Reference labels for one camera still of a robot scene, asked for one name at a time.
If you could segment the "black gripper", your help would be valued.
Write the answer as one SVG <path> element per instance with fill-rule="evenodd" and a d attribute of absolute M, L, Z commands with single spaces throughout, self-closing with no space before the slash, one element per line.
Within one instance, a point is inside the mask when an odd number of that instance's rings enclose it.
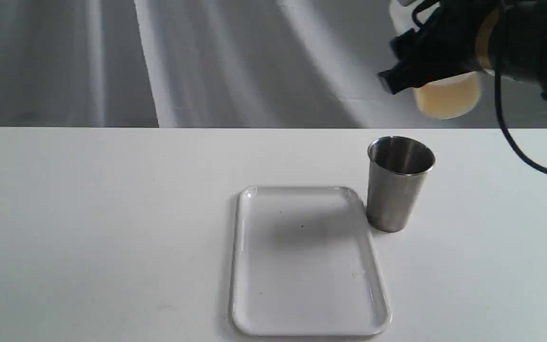
<path fill-rule="evenodd" d="M 484 71 L 477 41 L 489 15 L 497 15 L 493 0 L 422 0 L 412 12 L 418 30 L 389 43 L 397 62 L 378 72 L 383 89 L 396 95 L 434 79 Z"/>

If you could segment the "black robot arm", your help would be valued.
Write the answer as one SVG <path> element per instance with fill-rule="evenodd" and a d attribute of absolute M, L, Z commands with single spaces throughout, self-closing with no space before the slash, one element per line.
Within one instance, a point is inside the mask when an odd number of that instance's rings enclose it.
<path fill-rule="evenodd" d="M 494 71 L 536 84 L 547 101 L 547 0 L 439 0 L 417 28 L 389 44 L 396 65 L 378 74 L 395 95 L 409 87 Z"/>

